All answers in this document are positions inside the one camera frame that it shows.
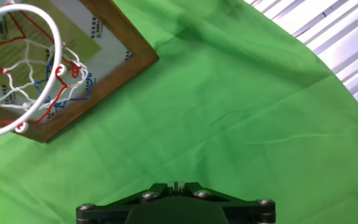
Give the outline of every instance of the green screen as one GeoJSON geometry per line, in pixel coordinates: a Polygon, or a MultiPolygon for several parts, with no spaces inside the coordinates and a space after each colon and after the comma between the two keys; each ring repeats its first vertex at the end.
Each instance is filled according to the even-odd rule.
{"type": "Polygon", "coordinates": [[[0,137],[0,223],[171,181],[358,223],[358,104],[313,52],[241,0],[115,2],[160,60],[50,144],[0,137]]]}

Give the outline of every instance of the screw head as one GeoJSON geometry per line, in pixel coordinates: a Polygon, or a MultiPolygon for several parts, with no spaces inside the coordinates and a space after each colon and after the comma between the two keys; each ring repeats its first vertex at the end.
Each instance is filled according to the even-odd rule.
{"type": "Polygon", "coordinates": [[[146,199],[146,200],[151,200],[151,199],[155,199],[158,197],[158,193],[157,192],[144,192],[142,194],[142,198],[146,199]]]}
{"type": "Polygon", "coordinates": [[[261,205],[269,205],[269,204],[273,203],[273,200],[270,200],[270,199],[259,199],[258,202],[259,202],[261,205]]]}
{"type": "Polygon", "coordinates": [[[79,207],[80,210],[88,210],[90,208],[92,208],[93,205],[91,203],[86,203],[86,204],[83,204],[79,207]]]}
{"type": "Polygon", "coordinates": [[[211,195],[211,193],[207,190],[199,190],[199,191],[194,192],[194,196],[198,197],[198,198],[206,198],[210,195],[211,195]]]}

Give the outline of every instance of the picture frame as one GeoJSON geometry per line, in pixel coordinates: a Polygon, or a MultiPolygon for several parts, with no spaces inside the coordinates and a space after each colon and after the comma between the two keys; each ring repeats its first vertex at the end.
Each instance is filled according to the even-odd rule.
{"type": "MultiPolygon", "coordinates": [[[[25,133],[20,134],[37,142],[50,141],[69,124],[158,60],[155,50],[112,0],[77,1],[103,24],[103,29],[108,29],[128,49],[131,57],[115,69],[112,68],[102,82],[97,82],[90,90],[88,100],[73,101],[46,123],[31,124],[25,133]]],[[[15,120],[18,117],[17,114],[0,108],[0,120],[15,120]]]]}

